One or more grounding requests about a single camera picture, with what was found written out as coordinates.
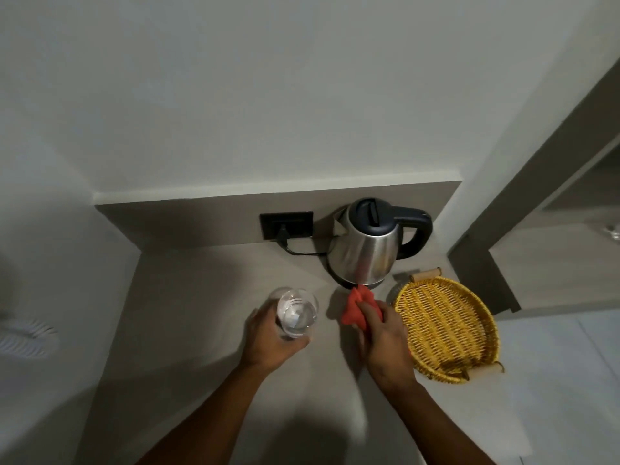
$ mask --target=power cord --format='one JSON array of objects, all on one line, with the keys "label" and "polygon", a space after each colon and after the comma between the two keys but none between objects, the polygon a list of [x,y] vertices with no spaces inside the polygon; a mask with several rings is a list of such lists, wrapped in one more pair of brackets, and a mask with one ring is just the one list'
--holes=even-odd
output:
[{"label": "power cord", "polygon": [[282,247],[284,251],[293,256],[327,256],[327,253],[298,253],[297,251],[293,251],[288,247],[288,239],[290,238],[290,234],[286,230],[285,225],[280,226],[280,230],[278,230],[278,234],[275,236],[275,241],[278,242],[278,245]]}]

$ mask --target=red cloth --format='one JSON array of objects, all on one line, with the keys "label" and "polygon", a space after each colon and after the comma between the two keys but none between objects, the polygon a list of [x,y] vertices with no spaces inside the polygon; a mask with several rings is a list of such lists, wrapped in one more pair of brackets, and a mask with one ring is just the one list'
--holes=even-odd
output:
[{"label": "red cloth", "polygon": [[348,299],[346,300],[346,309],[340,318],[343,325],[357,325],[364,333],[368,332],[368,326],[364,313],[361,312],[356,302],[366,302],[375,309],[379,318],[383,321],[383,312],[375,302],[375,296],[365,285],[359,284],[351,289]]}]

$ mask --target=forearm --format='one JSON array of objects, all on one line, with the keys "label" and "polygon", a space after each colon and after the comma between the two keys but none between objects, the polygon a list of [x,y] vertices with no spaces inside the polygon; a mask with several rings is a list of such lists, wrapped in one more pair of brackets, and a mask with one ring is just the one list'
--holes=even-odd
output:
[{"label": "forearm", "polygon": [[429,465],[493,465],[486,455],[416,383],[407,391],[386,392]]},{"label": "forearm", "polygon": [[265,377],[258,369],[237,367],[138,464],[227,464],[245,413]]}]

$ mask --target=stainless steel kettle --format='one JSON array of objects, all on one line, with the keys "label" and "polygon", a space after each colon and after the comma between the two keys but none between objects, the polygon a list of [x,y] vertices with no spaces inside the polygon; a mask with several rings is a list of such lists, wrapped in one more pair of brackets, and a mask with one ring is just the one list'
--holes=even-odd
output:
[{"label": "stainless steel kettle", "polygon": [[[403,244],[403,228],[415,228]],[[394,261],[420,252],[433,232],[433,221],[423,210],[390,205],[366,197],[334,217],[334,238],[327,252],[327,269],[341,285],[376,287]]]}]

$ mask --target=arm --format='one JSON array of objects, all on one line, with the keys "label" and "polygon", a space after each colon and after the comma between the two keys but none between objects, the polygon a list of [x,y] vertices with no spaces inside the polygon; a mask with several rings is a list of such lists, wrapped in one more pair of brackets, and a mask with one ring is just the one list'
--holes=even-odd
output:
[{"label": "arm", "polygon": [[285,341],[269,301],[248,320],[239,366],[206,401],[142,457],[138,465],[228,463],[245,413],[260,384],[310,342],[306,336]]},{"label": "arm", "polygon": [[493,465],[417,383],[407,346],[407,327],[391,306],[377,303],[383,311],[383,321],[370,305],[358,303],[371,331],[366,336],[358,330],[361,356],[377,386],[407,426],[426,463]]}]

